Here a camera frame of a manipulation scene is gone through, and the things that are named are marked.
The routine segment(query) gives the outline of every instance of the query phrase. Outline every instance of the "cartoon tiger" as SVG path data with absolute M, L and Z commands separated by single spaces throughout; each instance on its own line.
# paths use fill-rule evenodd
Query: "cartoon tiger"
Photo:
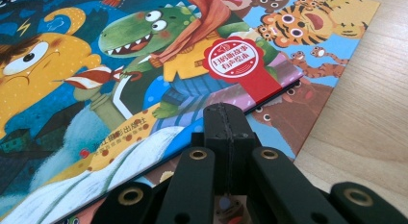
M 328 53 L 323 47 L 315 46 L 310 54 L 315 58 L 330 57 L 338 64 L 348 64 L 349 62 L 348 59 L 340 59 L 335 54 Z
M 296 0 L 294 4 L 305 7 L 307 11 L 311 11 L 315 8 L 321 9 L 327 13 L 331 11 L 330 7 L 325 4 L 325 0 Z
M 292 5 L 280 12 L 261 17 L 260 35 L 277 46 L 314 45 L 326 41 L 333 33 L 329 15 L 319 9 L 307 11 L 303 6 Z
M 340 5 L 329 12 L 321 8 L 306 10 L 304 6 L 292 5 L 280 12 L 265 14 L 261 17 L 263 25 L 258 27 L 258 32 L 281 48 L 299 44 L 315 45 L 326 41 L 332 34 L 361 38 L 378 4 L 369 0 L 343 1 L 332 0 L 329 7 L 334 7 L 336 2 Z
M 336 78 L 339 78 L 344 72 L 345 66 L 343 64 L 348 63 L 348 60 L 339 59 L 336 55 L 326 52 L 326 50 L 322 47 L 314 47 L 311 55 L 316 58 L 331 57 L 338 64 L 326 62 L 319 67 L 312 67 L 306 62 L 306 55 L 302 51 L 292 53 L 290 59 L 291 63 L 300 67 L 303 71 L 303 74 L 310 78 L 320 78 L 327 76 L 334 76 Z

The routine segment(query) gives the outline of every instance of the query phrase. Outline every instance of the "red sticker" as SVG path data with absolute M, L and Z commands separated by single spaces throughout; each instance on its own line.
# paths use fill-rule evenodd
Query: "red sticker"
M 218 39 L 204 55 L 203 65 L 213 78 L 239 83 L 257 103 L 282 89 L 264 69 L 264 52 L 251 39 Z

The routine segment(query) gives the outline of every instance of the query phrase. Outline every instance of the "picture book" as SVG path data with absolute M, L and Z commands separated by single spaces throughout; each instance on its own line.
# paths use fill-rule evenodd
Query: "picture book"
M 220 0 L 270 45 L 283 64 L 304 74 L 300 82 L 248 114 L 264 146 L 295 159 L 312 130 L 354 50 L 369 29 L 379 3 L 370 0 Z M 171 176 L 179 157 L 139 177 L 158 185 Z M 243 196 L 216 197 L 214 223 L 250 223 Z M 65 222 L 90 223 L 104 200 L 71 215 Z
M 303 75 L 221 0 L 0 0 L 0 28 L 2 223 L 85 211 Z

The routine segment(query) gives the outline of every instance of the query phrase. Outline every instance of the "brass screw hole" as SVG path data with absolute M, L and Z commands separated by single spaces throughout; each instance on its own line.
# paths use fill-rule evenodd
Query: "brass screw hole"
M 137 204 L 143 198 L 143 191 L 138 187 L 129 187 L 120 192 L 117 201 L 123 206 Z
M 261 152 L 261 156 L 264 159 L 269 159 L 269 160 L 274 160 L 277 159 L 279 157 L 278 153 L 276 153 L 273 150 L 264 150 Z
M 202 150 L 194 150 L 190 152 L 190 158 L 194 160 L 202 160 L 207 158 L 207 153 Z
M 372 198 L 364 191 L 357 188 L 348 188 L 344 191 L 344 196 L 351 201 L 362 207 L 370 207 L 374 202 Z

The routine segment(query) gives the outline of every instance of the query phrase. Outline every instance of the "wooden surface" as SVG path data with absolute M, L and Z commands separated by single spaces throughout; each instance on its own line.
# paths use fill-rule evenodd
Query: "wooden surface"
M 316 187 L 351 181 L 408 216 L 408 0 L 381 6 L 295 165 Z

